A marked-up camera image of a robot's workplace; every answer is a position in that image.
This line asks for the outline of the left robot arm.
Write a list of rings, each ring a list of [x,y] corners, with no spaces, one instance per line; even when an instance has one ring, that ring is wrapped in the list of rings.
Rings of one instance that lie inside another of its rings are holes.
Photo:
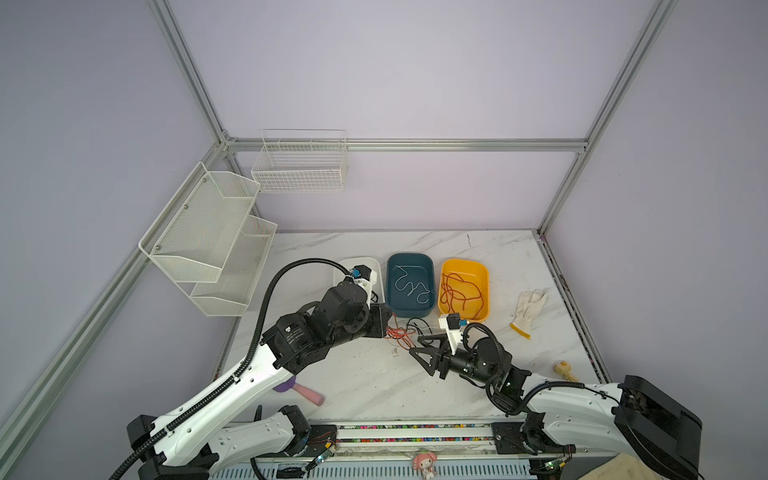
[[[282,277],[313,264],[293,261],[268,284],[254,334],[242,360],[193,398],[171,412],[141,415],[127,427],[131,454],[112,473],[122,478],[132,466],[142,479],[208,479],[221,470],[264,454],[302,453],[311,428],[296,405],[239,425],[231,422],[264,394],[306,367],[324,360],[330,350],[358,338],[383,338],[391,310],[375,292],[379,280],[367,265],[350,269],[319,259],[342,275],[319,301],[264,326],[269,303]]]

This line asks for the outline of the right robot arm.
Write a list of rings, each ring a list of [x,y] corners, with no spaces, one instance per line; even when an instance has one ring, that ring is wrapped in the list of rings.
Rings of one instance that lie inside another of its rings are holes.
[[[607,384],[551,379],[515,366],[478,323],[421,336],[409,353],[429,375],[454,373],[505,416],[524,416],[521,447],[530,454],[585,447],[632,455],[666,479],[701,476],[702,420],[643,377]]]

